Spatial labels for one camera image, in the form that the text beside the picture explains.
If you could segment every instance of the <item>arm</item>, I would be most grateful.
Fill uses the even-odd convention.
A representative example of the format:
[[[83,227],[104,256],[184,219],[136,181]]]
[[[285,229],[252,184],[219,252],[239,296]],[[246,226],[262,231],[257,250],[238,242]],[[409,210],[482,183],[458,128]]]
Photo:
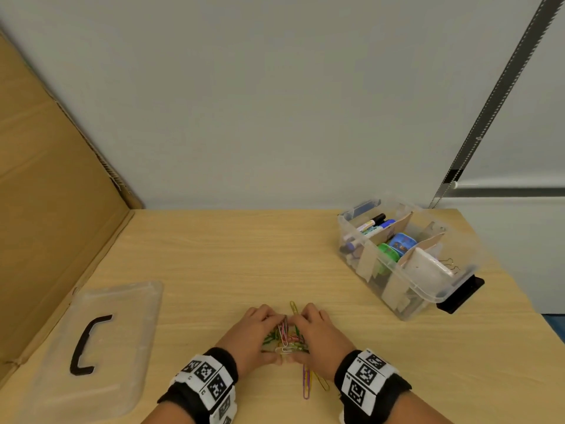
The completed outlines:
[[[142,424],[209,424],[211,417],[215,422],[220,418],[222,422],[228,422],[228,417],[231,417],[231,421],[237,411],[237,405],[232,401],[235,397],[230,398],[232,382],[235,385],[239,378],[259,366],[282,363],[278,354],[263,352],[262,347],[266,335],[284,318],[270,306],[248,309],[241,320],[217,342],[215,348],[199,356],[198,361],[191,361],[175,377],[168,391],[159,399],[157,407]],[[204,365],[210,363],[213,372],[208,371],[210,367],[206,369],[207,374],[200,372]],[[222,377],[222,372],[227,372],[229,376]],[[202,394],[205,390],[208,390],[206,395]]]
[[[290,360],[308,366],[325,379],[332,381],[339,379],[336,386],[341,392],[347,368],[358,353],[355,345],[333,325],[328,313],[324,310],[319,311],[314,304],[308,304],[302,314],[293,315],[289,322],[295,324],[300,333],[304,335],[310,351],[310,353],[292,353]],[[401,380],[401,384],[404,384],[404,386],[407,385],[408,388],[411,388],[402,378],[397,375],[392,376]],[[382,385],[381,391],[385,391],[385,387],[386,385]],[[379,407],[378,399],[382,398],[377,397],[375,410]],[[451,424],[447,418],[411,391],[404,391],[395,399],[392,408],[388,410],[389,414],[385,421],[375,418],[374,413],[369,416],[362,412],[359,406],[355,405],[343,393],[342,402],[345,424],[373,424],[375,422],[385,422],[386,424]]]

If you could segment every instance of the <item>person's left hand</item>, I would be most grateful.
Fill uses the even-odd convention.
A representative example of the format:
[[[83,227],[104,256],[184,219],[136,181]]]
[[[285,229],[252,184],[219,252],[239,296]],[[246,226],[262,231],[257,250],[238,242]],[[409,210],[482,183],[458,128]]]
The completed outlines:
[[[265,337],[284,318],[284,314],[275,313],[268,305],[249,308],[241,320],[217,342],[216,347],[225,349],[236,361],[239,378],[263,365],[282,363],[279,354],[262,352],[261,349]]]

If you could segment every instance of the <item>hand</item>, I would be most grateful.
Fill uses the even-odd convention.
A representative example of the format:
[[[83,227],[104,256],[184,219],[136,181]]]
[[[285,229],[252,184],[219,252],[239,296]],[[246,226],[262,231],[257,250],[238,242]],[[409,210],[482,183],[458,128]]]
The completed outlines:
[[[343,335],[329,319],[326,311],[318,311],[314,304],[308,304],[302,314],[289,318],[304,335],[310,354],[295,352],[290,355],[290,361],[308,366],[321,377],[333,381],[335,372],[341,362],[355,345]]]
[[[217,342],[216,347],[225,349],[236,361],[239,378],[260,366],[282,363],[280,355],[261,352],[261,349],[266,335],[284,318],[285,315],[275,313],[267,305],[261,305],[258,309],[249,308],[241,320]]]

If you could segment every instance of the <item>blue floor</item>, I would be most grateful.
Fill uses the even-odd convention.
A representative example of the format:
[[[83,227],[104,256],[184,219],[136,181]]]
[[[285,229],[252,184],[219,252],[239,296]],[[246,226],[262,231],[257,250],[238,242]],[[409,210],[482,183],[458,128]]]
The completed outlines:
[[[561,341],[565,342],[565,314],[543,314],[543,316]]]

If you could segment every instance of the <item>qr code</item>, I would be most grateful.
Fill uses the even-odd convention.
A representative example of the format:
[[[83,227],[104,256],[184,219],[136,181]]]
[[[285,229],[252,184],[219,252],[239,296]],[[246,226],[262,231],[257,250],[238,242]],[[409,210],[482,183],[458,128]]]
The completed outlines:
[[[375,379],[377,374],[378,374],[378,372],[375,369],[363,364],[359,368],[359,370],[357,371],[355,376],[357,378],[359,378],[361,381],[363,381],[365,384],[371,385],[371,383],[373,382],[373,379]]]
[[[183,372],[192,372],[194,369],[196,369],[198,367],[198,365],[202,363],[200,360],[193,360],[190,363],[188,363],[184,368],[183,368]]]
[[[204,363],[196,370],[196,372],[194,372],[194,375],[196,375],[202,382],[206,382],[208,378],[214,375],[215,373],[216,373],[216,369],[214,369],[208,363]]]
[[[365,360],[371,363],[377,369],[381,369],[386,364],[384,360],[381,360],[379,357],[375,356],[374,354],[371,354]]]
[[[216,375],[208,384],[208,391],[212,394],[215,401],[222,397],[222,394],[228,387],[225,386],[224,380],[220,374]]]
[[[352,399],[359,407],[363,406],[363,400],[365,399],[366,390],[357,384],[356,381],[351,380],[351,385],[349,386],[348,397]]]
[[[225,398],[224,402],[220,406],[218,420],[222,419],[225,413],[228,412],[228,409],[230,408],[231,405],[232,405],[232,401],[230,400],[230,396],[228,396]]]

